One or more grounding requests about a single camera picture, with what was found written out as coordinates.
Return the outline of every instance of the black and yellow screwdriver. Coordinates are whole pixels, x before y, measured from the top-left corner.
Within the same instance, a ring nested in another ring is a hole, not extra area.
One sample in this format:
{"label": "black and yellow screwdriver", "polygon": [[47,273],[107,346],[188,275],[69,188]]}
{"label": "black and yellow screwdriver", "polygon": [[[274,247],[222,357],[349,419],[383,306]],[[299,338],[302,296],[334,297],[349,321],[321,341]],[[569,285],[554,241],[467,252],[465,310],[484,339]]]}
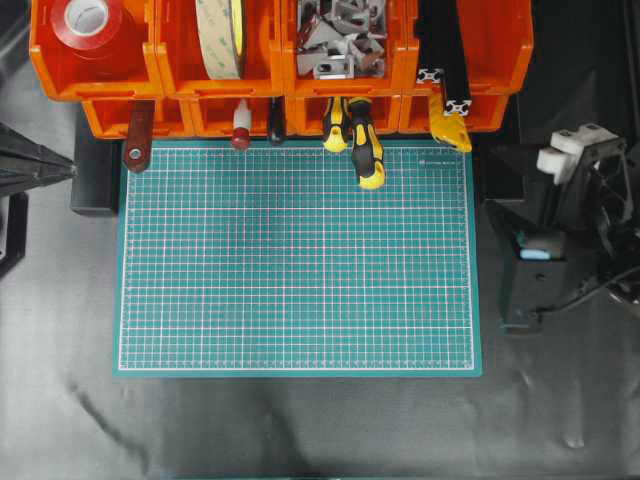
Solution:
{"label": "black and yellow screwdriver", "polygon": [[353,128],[352,161],[358,183],[365,190],[376,190],[385,182],[384,149],[373,125],[371,100],[362,97],[349,102],[342,97],[329,99],[323,119],[324,147],[333,153],[344,151],[348,147],[349,126]]}
{"label": "black and yellow screwdriver", "polygon": [[378,140],[371,115],[371,100],[364,97],[349,101],[351,128],[353,129],[353,153],[351,160],[356,168],[360,188],[377,190],[384,186],[384,148]]}
{"label": "black and yellow screwdriver", "polygon": [[331,153],[340,153],[348,146],[349,139],[349,111],[347,99],[331,97],[327,103],[327,111],[322,120],[324,137],[322,144]]}

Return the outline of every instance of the green cutting mat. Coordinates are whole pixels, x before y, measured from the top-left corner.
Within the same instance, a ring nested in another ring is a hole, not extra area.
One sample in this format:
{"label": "green cutting mat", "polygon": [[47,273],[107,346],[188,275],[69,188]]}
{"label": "green cutting mat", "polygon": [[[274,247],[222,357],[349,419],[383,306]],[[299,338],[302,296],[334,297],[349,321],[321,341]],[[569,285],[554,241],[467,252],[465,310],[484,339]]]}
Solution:
{"label": "green cutting mat", "polygon": [[115,374],[480,375],[471,162],[385,147],[363,192],[318,143],[155,143],[123,179]]}

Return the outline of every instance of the glue bottle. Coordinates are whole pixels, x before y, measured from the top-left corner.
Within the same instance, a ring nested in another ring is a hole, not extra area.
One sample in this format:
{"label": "glue bottle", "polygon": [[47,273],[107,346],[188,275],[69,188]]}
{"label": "glue bottle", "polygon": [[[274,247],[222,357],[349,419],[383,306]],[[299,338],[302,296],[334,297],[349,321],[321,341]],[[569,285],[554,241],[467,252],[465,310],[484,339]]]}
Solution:
{"label": "glue bottle", "polygon": [[233,136],[231,145],[237,150],[247,150],[251,145],[251,110],[245,99],[240,100],[238,108],[233,113]]}

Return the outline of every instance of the cable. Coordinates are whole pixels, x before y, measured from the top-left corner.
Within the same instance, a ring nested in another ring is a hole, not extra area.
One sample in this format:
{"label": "cable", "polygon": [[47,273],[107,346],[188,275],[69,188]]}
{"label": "cable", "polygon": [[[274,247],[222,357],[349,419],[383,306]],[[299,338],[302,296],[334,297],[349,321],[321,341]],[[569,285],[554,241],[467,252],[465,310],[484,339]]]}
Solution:
{"label": "cable", "polygon": [[619,275],[616,275],[612,279],[610,279],[610,280],[608,280],[608,281],[606,281],[604,283],[601,283],[600,285],[598,285],[598,286],[594,287],[593,289],[589,290],[584,295],[581,295],[578,298],[574,298],[573,300],[571,300],[570,302],[565,303],[564,305],[538,308],[538,309],[534,310],[534,312],[537,313],[538,315],[553,315],[553,314],[556,314],[556,313],[566,312],[567,310],[571,310],[572,308],[575,308],[575,307],[577,307],[579,305],[582,305],[583,303],[591,300],[593,297],[595,297],[598,293],[600,293],[605,288],[609,288],[614,283],[617,283],[620,280],[628,277],[629,275],[633,275],[634,273],[638,273],[638,272],[640,272],[640,265],[636,265],[635,267],[632,267],[629,270],[627,270],[625,272],[622,272]]}

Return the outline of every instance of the orange plastic bin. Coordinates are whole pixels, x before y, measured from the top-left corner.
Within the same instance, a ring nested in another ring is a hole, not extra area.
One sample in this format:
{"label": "orange plastic bin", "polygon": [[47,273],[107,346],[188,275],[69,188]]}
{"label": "orange plastic bin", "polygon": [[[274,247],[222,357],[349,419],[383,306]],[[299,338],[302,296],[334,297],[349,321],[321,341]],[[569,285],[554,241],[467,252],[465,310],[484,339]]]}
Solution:
{"label": "orange plastic bin", "polygon": [[[502,126],[509,95],[472,96],[473,108],[465,118],[470,132],[495,132]],[[404,96],[400,110],[399,132],[404,134],[428,133],[429,99],[427,96]]]}
{"label": "orange plastic bin", "polygon": [[[397,133],[400,120],[400,95],[369,97],[371,113],[379,135]],[[327,109],[327,99],[322,97],[287,98],[285,101],[287,132],[289,135],[322,135],[322,119]]]}
{"label": "orange plastic bin", "polygon": [[[127,138],[133,102],[127,100],[95,100],[82,103],[91,131],[96,138],[117,140]],[[191,109],[188,102],[156,100],[153,122],[154,138],[194,136]]]}
{"label": "orange plastic bin", "polygon": [[384,78],[316,80],[313,74],[298,75],[296,41],[298,0],[282,0],[282,57],[284,89],[288,97],[393,96],[406,85],[406,0],[387,1],[386,71]]}
{"label": "orange plastic bin", "polygon": [[278,97],[283,94],[280,0],[246,0],[247,57],[242,80],[210,80],[193,0],[156,0],[156,52],[167,95]]}
{"label": "orange plastic bin", "polygon": [[153,45],[155,0],[123,0],[139,31],[140,43],[131,45],[131,48],[140,49],[144,61],[122,78],[108,80],[88,68],[86,61],[78,58],[55,36],[50,19],[53,3],[54,0],[32,1],[29,42],[31,60],[49,98],[82,101],[95,98],[153,99],[163,95]]}
{"label": "orange plastic bin", "polygon": [[[252,137],[267,135],[269,98],[247,99],[252,115]],[[233,133],[233,113],[238,108],[240,98],[201,98],[193,100],[191,112],[196,135],[199,137],[230,137]]]}
{"label": "orange plastic bin", "polygon": [[[415,36],[418,2],[407,0],[408,65],[404,93],[425,94],[416,83],[420,40]],[[531,0],[458,0],[472,94],[508,95],[522,88],[533,53]]]}

